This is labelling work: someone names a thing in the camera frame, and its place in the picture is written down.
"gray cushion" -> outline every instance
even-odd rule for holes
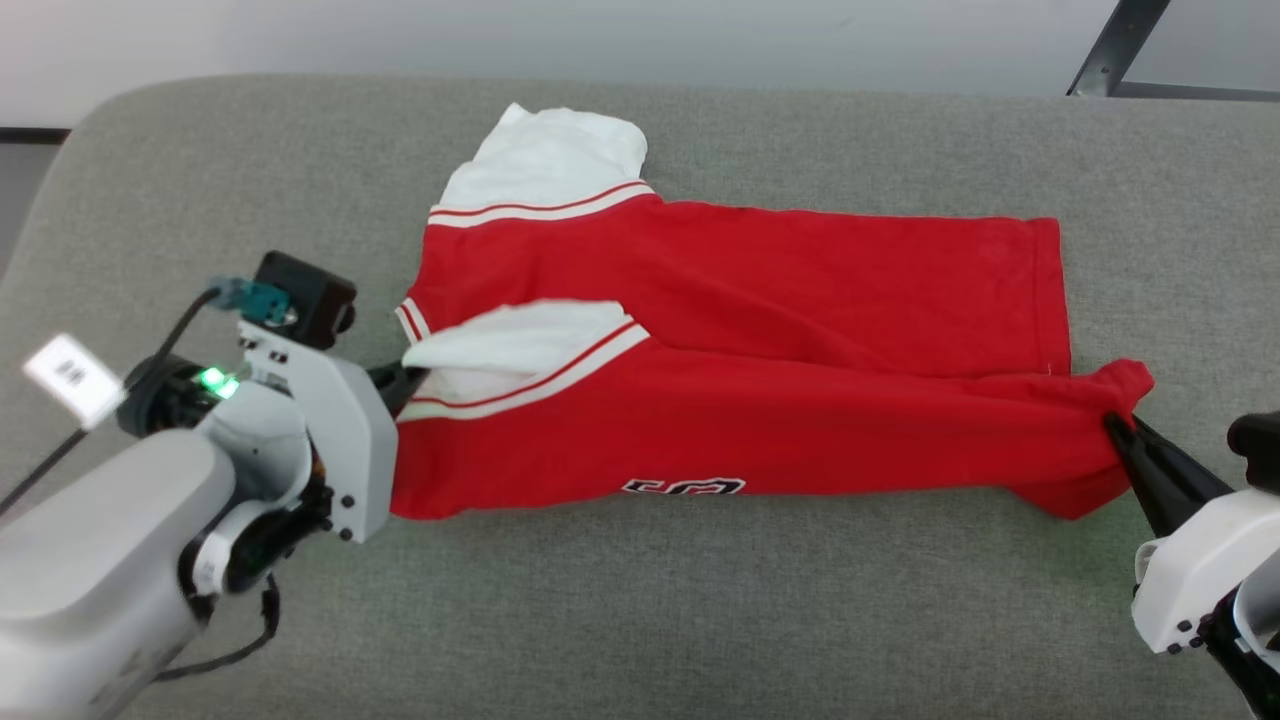
[[[14,369],[60,329],[113,366],[207,275],[280,249],[360,287],[337,352],[403,347],[390,309],[430,204],[509,101],[648,133],[668,199],[1062,222],[1078,368],[1151,364],[1142,414],[1236,482],[1222,436],[1280,407],[1280,106],[248,77],[109,102],[72,135],[0,286],[0,478],[72,429]],[[179,350],[236,359],[206,313]],[[124,445],[96,433],[47,496]],[[858,459],[849,459],[858,473]],[[1240,697],[1129,619],[1132,496],[1078,523],[998,489],[613,497],[317,538],[280,637],[129,717],[1206,717]],[[224,603],[187,659],[257,633]]]

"jersey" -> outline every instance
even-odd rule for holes
[[[1070,374],[1055,220],[668,202],[645,151],[513,105],[452,176],[397,309],[433,372],[394,512],[991,484],[1074,518],[1124,491],[1101,420],[1152,380]]]

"white wall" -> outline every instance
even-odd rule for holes
[[[1171,3],[1124,79],[1280,92],[1280,3]]]
[[[1115,0],[0,0],[0,126],[234,72],[1061,95]]]

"white label tag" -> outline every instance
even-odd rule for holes
[[[22,370],[74,413],[86,430],[124,402],[120,378],[67,333],[49,341]]]

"white stripe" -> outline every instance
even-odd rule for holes
[[[401,302],[401,305],[408,311],[408,316],[413,318],[413,324],[417,325],[417,332],[422,333],[422,337],[419,340],[426,340],[426,336],[431,334],[431,328],[426,327],[426,320],[417,310],[417,302],[413,302],[412,297],[406,297],[404,302]]]
[[[408,324],[408,316],[404,315],[403,307],[396,307],[396,310],[393,311],[396,313],[396,319],[401,322],[401,327],[404,328],[404,334],[408,336],[410,342],[417,342],[422,340],[413,333],[413,325]]]
[[[399,418],[397,418],[396,421],[407,423],[410,420],[428,420],[431,418],[476,420],[480,418],[488,418],[489,415],[497,415],[498,413],[504,413],[522,405],[538,402],[539,400],[547,400],[548,397],[567,389],[572,384],[605,366],[627,350],[631,350],[636,345],[644,342],[648,337],[648,331],[640,325],[635,325],[618,334],[618,337],[611,340],[605,345],[598,347],[595,352],[582,357],[572,368],[564,370],[557,375],[556,379],[545,384],[521,392],[520,395],[512,395],[509,397],[503,397],[502,400],[494,400],[493,402],[485,402],[484,405],[475,405],[471,407],[449,407],[447,405],[440,405],[439,402],[411,402],[404,406],[404,410],[399,414]]]
[[[431,215],[426,219],[428,225],[445,225],[451,228],[474,228],[476,225],[488,223],[490,220],[506,220],[506,219],[520,219],[520,220],[566,220],[568,218],[581,218],[582,215],[590,215],[593,213],[599,213],[622,202],[625,200],[631,200],[632,197],[640,197],[641,195],[654,195],[654,191],[648,184],[634,184],[631,187],[623,187],[617,192],[611,192],[599,200],[593,200],[591,202],[584,202],[581,205],[573,205],[572,208],[563,208],[561,210],[531,210],[529,208],[494,208],[493,210],[485,210],[484,213],[476,215],[438,215],[439,210],[456,210],[454,208],[442,208],[436,205],[431,208]]]

